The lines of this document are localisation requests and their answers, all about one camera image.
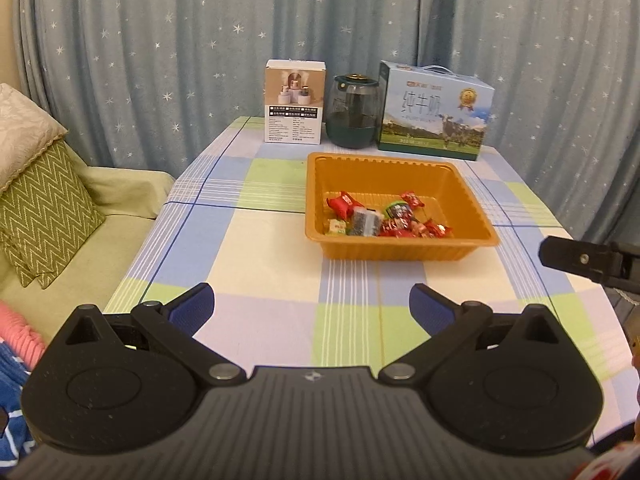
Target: jar lid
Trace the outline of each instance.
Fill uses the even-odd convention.
[[[337,82],[341,88],[346,85],[378,86],[378,82],[375,79],[362,74],[337,75],[334,77],[334,81]]]

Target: dark green jar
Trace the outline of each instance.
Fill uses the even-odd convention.
[[[378,82],[360,74],[337,75],[326,113],[326,133],[331,142],[354,150],[366,148],[379,127]]]

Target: light blue curtain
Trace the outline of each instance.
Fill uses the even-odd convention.
[[[575,237],[629,210],[640,0],[17,1],[23,87],[93,164],[180,174],[262,115],[271,57],[325,60],[328,81],[391,59],[493,85],[487,143]]]

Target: checkered tablecloth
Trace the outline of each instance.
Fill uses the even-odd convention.
[[[366,364],[377,373],[428,338],[409,313],[414,283],[496,312],[544,303],[601,381],[596,439],[636,417],[638,375],[604,291],[540,265],[543,238],[568,234],[496,150],[451,162],[495,226],[497,247],[458,262],[327,260],[304,234],[306,156],[351,150],[264,143],[263,121],[235,120],[176,181],[105,312],[167,302],[208,282],[215,312],[196,339],[248,373],[257,364]]]

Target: green sofa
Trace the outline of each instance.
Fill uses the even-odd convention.
[[[45,290],[37,280],[22,288],[0,251],[0,300],[22,314],[47,343],[78,304],[106,306],[174,184],[171,175],[160,171],[87,166],[67,148],[76,173],[106,220]]]

